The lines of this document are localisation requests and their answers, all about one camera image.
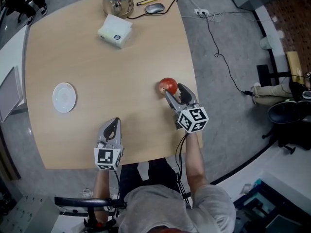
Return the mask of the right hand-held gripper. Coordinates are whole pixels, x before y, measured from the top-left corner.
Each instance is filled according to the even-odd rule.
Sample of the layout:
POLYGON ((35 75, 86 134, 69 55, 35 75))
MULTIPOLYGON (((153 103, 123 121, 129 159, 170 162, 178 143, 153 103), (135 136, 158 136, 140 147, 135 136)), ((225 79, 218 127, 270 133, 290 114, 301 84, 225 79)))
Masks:
POLYGON ((164 96, 175 112, 174 123, 176 129, 184 129, 187 133, 202 131, 209 121, 204 107, 197 103, 196 95, 182 83, 178 83, 180 102, 168 90, 164 96))

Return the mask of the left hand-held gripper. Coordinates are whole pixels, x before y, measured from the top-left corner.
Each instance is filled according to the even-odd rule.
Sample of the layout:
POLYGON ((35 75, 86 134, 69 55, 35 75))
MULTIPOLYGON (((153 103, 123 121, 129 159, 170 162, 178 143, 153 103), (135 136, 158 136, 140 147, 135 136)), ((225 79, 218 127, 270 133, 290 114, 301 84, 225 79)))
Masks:
POLYGON ((116 144, 121 144, 121 120, 116 117, 105 122, 99 129, 98 140, 94 148, 96 167, 99 170, 116 171, 123 156, 123 147, 116 148, 106 143, 114 140, 116 144))

